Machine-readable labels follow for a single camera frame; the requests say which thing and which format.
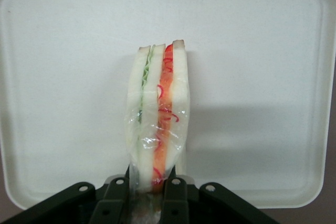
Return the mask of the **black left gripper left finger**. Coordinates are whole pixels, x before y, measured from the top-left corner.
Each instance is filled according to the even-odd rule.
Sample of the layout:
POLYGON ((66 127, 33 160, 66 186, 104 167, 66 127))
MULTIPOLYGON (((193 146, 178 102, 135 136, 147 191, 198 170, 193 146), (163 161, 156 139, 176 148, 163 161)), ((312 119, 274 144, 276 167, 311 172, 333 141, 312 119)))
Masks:
POLYGON ((98 200, 89 223, 128 223, 129 178, 114 175, 104 183, 102 198, 98 200))

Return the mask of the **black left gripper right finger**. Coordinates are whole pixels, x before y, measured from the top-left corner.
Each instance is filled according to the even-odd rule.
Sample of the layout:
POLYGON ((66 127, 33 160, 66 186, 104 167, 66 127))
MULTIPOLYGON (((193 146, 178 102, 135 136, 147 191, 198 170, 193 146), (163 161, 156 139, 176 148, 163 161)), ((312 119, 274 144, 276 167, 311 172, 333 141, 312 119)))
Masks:
POLYGON ((160 223, 189 223, 187 183, 176 175, 175 168, 164 182, 160 223))

